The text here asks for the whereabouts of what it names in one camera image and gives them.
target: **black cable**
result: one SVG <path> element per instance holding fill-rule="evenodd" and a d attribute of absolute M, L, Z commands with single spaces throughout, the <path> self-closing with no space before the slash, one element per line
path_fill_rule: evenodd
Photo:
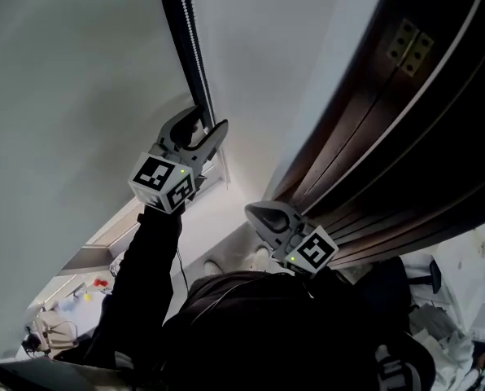
<path fill-rule="evenodd" d="M 188 281 L 186 280 L 185 270 L 183 270 L 183 261 L 181 260 L 181 254 L 179 253 L 179 248 L 177 248 L 177 257 L 179 258 L 179 266 L 181 267 L 181 273 L 183 274 L 183 278 L 185 279 L 186 292 L 190 292 L 190 290 L 188 289 Z"/>

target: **black sleeve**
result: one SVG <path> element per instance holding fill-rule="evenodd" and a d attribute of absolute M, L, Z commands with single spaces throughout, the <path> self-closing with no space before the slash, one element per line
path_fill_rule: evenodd
<path fill-rule="evenodd" d="M 170 268 L 184 210 L 168 215 L 146 207 L 138 216 L 140 227 L 125 252 L 112 294 L 103 300 L 85 365 L 114 368 L 116 351 L 131 357 L 136 369 L 152 363 L 173 294 Z"/>
<path fill-rule="evenodd" d="M 304 282 L 313 298 L 321 305 L 335 312 L 335 317 L 356 323 L 360 330 L 376 330 L 377 319 L 370 311 L 358 289 L 349 283 L 338 271 L 329 267 L 321 270 L 314 279 Z"/>

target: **door hinge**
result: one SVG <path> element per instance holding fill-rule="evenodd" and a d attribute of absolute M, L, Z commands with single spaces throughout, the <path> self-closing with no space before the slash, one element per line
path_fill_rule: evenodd
<path fill-rule="evenodd" d="M 429 35 L 404 19 L 389 45 L 387 56 L 396 62 L 398 68 L 413 77 L 434 43 Z"/>

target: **person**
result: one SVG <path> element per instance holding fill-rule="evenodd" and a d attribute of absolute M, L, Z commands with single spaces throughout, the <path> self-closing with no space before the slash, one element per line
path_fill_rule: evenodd
<path fill-rule="evenodd" d="M 483 379 L 482 374 L 485 372 L 485 343 L 476 342 L 478 347 L 477 354 L 474 352 L 474 360 L 472 362 L 472 369 L 465 376 L 457 391 L 467 391 L 468 389 L 479 387 L 481 385 L 481 380 Z"/>
<path fill-rule="evenodd" d="M 146 207 L 138 216 L 92 339 L 60 360 L 123 367 L 130 384 L 149 389 L 430 389 L 428 352 L 376 319 L 329 268 L 314 279 L 209 275 L 163 323 L 184 211 Z"/>

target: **black jacket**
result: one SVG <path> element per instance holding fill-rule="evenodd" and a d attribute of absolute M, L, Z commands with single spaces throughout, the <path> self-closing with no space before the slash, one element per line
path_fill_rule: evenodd
<path fill-rule="evenodd" d="M 163 325 L 181 213 L 147 208 L 138 221 L 90 346 L 70 362 L 114 368 L 121 352 L 140 382 L 170 389 L 348 389 L 350 378 L 354 389 L 378 387 L 374 352 L 395 333 L 329 268 L 313 280 L 248 271 L 200 280 Z"/>

